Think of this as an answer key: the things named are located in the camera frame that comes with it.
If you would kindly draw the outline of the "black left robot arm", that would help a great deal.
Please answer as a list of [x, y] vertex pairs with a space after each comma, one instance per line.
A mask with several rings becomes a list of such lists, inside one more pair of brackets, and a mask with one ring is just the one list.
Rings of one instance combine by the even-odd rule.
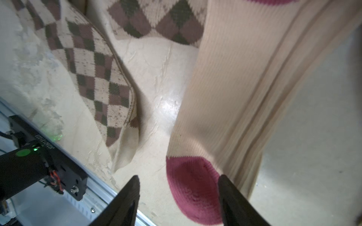
[[32, 144], [1, 155], [1, 201], [49, 175], [45, 151], [45, 147]]

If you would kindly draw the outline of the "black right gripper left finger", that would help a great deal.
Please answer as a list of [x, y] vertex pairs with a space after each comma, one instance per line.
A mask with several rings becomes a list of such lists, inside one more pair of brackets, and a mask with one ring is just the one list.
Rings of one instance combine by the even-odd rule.
[[140, 199], [140, 180], [134, 175], [91, 226], [134, 226]]

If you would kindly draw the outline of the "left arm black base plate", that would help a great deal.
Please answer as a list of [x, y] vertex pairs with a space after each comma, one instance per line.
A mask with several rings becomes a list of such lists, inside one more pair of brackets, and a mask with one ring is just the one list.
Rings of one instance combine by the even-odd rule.
[[8, 118], [8, 121], [11, 133], [6, 137], [14, 142], [16, 149], [32, 144], [38, 144], [47, 149], [44, 157], [49, 175], [43, 178], [46, 186], [61, 195], [67, 192], [75, 200], [82, 200], [87, 188], [87, 173], [23, 117], [13, 115]]

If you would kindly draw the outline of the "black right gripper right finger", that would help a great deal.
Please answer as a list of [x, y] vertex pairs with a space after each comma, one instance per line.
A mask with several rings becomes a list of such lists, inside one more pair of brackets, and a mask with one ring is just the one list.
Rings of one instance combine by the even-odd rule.
[[226, 175], [218, 179], [218, 192], [225, 226], [270, 226]]

